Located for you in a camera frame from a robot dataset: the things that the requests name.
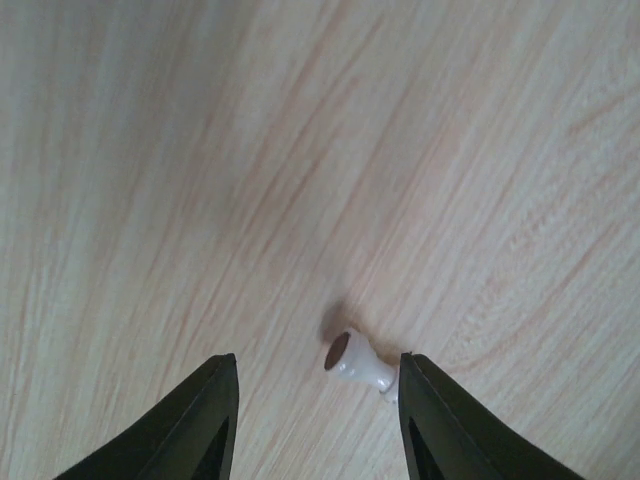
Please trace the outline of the white piece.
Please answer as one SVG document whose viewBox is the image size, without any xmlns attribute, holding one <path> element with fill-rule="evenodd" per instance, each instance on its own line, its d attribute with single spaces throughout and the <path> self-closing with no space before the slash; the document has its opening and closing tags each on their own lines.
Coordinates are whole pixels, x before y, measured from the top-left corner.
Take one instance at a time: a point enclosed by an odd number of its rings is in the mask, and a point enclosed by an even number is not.
<svg viewBox="0 0 640 480">
<path fill-rule="evenodd" d="M 375 388 L 386 402 L 396 404 L 399 395 L 399 367 L 383 361 L 361 332 L 348 328 L 327 351 L 324 370 L 343 380 Z"/>
</svg>

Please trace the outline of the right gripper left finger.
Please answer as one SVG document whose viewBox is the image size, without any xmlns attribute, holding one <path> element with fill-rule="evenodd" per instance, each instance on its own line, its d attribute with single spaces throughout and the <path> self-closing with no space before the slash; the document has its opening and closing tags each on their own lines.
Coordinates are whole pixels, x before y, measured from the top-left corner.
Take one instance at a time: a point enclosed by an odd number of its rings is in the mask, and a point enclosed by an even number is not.
<svg viewBox="0 0 640 480">
<path fill-rule="evenodd" d="M 214 355 L 60 479 L 228 479 L 238 419 L 232 353 Z"/>
</svg>

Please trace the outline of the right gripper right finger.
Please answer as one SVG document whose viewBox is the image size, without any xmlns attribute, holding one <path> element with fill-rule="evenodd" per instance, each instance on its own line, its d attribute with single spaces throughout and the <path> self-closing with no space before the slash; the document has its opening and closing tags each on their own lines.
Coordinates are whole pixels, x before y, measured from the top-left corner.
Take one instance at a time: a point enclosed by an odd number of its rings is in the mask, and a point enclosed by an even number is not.
<svg viewBox="0 0 640 480">
<path fill-rule="evenodd" d="M 411 479 L 578 479 L 422 354 L 404 353 L 398 409 Z"/>
</svg>

